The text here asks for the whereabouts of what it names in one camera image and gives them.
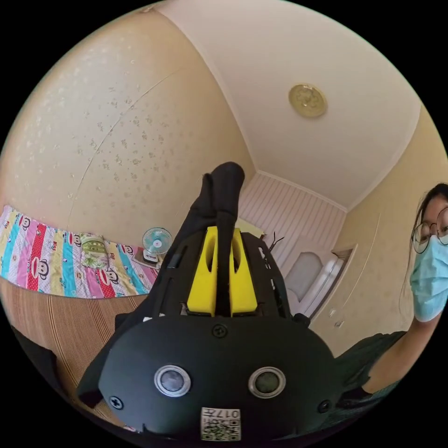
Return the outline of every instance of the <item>face mask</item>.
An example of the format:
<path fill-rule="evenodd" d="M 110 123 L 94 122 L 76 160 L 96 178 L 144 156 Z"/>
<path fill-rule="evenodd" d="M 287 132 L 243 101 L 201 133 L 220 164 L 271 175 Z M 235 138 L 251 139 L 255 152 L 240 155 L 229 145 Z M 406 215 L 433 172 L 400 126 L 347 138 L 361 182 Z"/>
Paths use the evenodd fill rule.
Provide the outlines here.
<path fill-rule="evenodd" d="M 448 299 L 448 246 L 433 235 L 423 253 L 415 258 L 411 275 L 414 314 L 420 322 L 433 320 Z"/>

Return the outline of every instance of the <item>striped blanket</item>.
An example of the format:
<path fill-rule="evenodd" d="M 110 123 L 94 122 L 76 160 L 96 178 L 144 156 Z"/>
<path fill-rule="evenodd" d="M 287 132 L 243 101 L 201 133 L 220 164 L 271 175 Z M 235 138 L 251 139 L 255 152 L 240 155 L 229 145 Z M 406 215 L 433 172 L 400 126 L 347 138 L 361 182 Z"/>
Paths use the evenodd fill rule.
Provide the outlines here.
<path fill-rule="evenodd" d="M 46 226 L 6 205 L 0 217 L 0 275 L 46 294 L 103 299 L 149 293 L 157 271 L 133 260 L 138 247 L 105 241 L 108 269 L 81 263 L 78 234 Z"/>

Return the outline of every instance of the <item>wall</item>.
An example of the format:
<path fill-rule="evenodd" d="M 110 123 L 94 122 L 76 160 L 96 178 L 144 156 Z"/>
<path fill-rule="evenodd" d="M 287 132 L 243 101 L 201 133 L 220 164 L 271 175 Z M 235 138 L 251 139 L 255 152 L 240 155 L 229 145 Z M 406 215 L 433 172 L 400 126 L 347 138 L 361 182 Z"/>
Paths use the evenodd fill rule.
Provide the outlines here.
<path fill-rule="evenodd" d="M 336 249 L 358 248 L 311 328 L 339 354 L 376 333 L 407 330 L 413 317 L 409 288 L 400 300 L 409 238 L 419 200 L 448 180 L 443 143 L 422 107 L 415 134 L 388 176 L 347 214 Z M 330 318 L 331 309 L 336 312 Z M 337 321 L 344 321 L 340 328 Z"/>
<path fill-rule="evenodd" d="M 141 244 L 176 233 L 202 174 L 254 166 L 204 61 L 155 10 L 87 37 L 41 81 L 2 153 L 3 203 L 49 225 Z"/>
<path fill-rule="evenodd" d="M 285 237 L 272 252 L 281 267 L 298 237 L 306 237 L 330 251 L 345 211 L 298 186 L 257 173 L 241 195 L 239 216 L 267 234 L 268 246 L 274 232 L 277 239 Z"/>

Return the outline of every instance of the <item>small desk fan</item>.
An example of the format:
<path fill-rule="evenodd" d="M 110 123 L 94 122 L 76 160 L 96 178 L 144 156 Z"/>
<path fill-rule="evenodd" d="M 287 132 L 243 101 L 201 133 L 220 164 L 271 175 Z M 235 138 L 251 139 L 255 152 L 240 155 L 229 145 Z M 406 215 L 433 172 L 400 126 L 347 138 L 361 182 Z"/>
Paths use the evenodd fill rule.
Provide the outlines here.
<path fill-rule="evenodd" d="M 143 259 L 158 264 L 161 255 L 167 253 L 173 239 L 171 233 L 162 227 L 153 227 L 143 235 Z"/>

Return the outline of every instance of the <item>yellow plastic part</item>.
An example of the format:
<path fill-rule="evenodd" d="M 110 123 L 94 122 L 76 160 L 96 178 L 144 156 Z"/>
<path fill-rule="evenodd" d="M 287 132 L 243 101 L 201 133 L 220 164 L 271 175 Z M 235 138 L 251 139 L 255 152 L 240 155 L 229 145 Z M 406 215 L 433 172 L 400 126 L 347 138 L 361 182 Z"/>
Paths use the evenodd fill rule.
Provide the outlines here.
<path fill-rule="evenodd" d="M 234 260 L 238 268 L 235 272 Z M 257 309 L 257 298 L 253 290 L 252 277 L 247 263 L 243 240 L 239 229 L 235 229 L 229 262 L 229 294 L 231 315 L 236 313 L 252 313 Z"/>
<path fill-rule="evenodd" d="M 215 315 L 218 273 L 218 229 L 209 227 L 187 300 L 192 313 Z"/>

